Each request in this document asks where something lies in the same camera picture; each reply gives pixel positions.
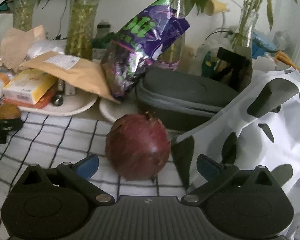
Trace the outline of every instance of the black and white cow print fabric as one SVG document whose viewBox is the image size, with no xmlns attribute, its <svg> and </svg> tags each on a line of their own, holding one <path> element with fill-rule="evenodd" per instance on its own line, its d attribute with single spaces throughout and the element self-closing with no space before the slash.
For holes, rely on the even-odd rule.
<svg viewBox="0 0 300 240">
<path fill-rule="evenodd" d="M 286 237 L 300 240 L 300 73 L 294 69 L 265 73 L 207 123 L 177 138 L 172 151 L 184 158 L 176 166 L 185 186 L 205 179 L 196 160 L 205 154 L 240 169 L 266 166 L 290 199 L 295 216 Z"/>
</svg>

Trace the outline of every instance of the white plate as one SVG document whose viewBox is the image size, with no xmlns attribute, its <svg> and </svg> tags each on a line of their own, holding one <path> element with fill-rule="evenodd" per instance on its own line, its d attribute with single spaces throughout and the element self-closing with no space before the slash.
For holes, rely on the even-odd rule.
<svg viewBox="0 0 300 240">
<path fill-rule="evenodd" d="M 101 98 L 99 109 L 101 114 L 112 123 L 120 117 L 123 117 L 125 114 L 137 114 L 138 107 L 134 90 L 121 104 Z"/>
<path fill-rule="evenodd" d="M 94 105 L 98 96 L 92 93 L 85 92 L 77 88 L 75 96 L 63 97 L 62 106 L 53 106 L 49 103 L 42 109 L 20 106 L 21 111 L 33 112 L 38 114 L 55 115 L 55 116 L 71 116 L 82 113 Z"/>
</svg>

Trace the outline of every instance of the glass bottle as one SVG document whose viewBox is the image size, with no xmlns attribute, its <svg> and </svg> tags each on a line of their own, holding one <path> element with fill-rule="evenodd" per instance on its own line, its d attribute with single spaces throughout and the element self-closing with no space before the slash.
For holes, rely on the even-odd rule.
<svg viewBox="0 0 300 240">
<path fill-rule="evenodd" d="M 92 60 L 93 28 L 100 0 L 72 0 L 66 54 Z"/>
<path fill-rule="evenodd" d="M 252 33 L 256 26 L 258 17 L 258 13 L 254 11 L 249 11 L 245 8 L 241 10 L 240 23 L 234 33 L 234 38 L 232 41 L 233 48 L 236 46 L 252 46 Z"/>
<path fill-rule="evenodd" d="M 176 10 L 175 17 L 185 17 L 184 0 L 172 0 L 171 6 Z M 161 68 L 177 70 L 185 45 L 186 34 L 183 33 L 165 52 L 163 52 L 154 63 Z"/>
</svg>

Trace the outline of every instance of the gray zippered case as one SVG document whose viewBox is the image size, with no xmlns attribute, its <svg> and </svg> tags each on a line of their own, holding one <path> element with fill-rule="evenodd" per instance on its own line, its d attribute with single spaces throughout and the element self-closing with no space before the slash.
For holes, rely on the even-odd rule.
<svg viewBox="0 0 300 240">
<path fill-rule="evenodd" d="M 214 80 L 153 67 L 138 83 L 141 112 L 149 111 L 172 130 L 188 131 L 213 117 L 237 92 Z"/>
</svg>

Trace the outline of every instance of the glass vase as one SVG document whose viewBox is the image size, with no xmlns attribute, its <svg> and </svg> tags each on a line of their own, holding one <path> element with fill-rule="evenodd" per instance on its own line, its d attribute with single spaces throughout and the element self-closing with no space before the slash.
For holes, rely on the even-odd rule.
<svg viewBox="0 0 300 240">
<path fill-rule="evenodd" d="M 37 0 L 13 0 L 13 27 L 24 32 L 32 29 L 32 15 Z"/>
<path fill-rule="evenodd" d="M 66 54 L 92 60 L 94 22 L 99 0 L 72 0 Z"/>
<path fill-rule="evenodd" d="M 186 15 L 185 0 L 171 0 L 171 7 L 176 10 L 175 17 L 184 17 Z M 180 58 L 185 45 L 186 34 L 183 33 L 165 52 L 163 52 L 155 62 L 155 65 L 161 68 L 167 68 L 176 71 L 179 67 Z"/>
<path fill-rule="evenodd" d="M 234 39 L 232 41 L 232 47 L 252 46 L 252 33 L 258 20 L 258 13 L 249 11 L 248 9 L 241 10 L 240 23 L 237 30 L 234 33 Z"/>
</svg>

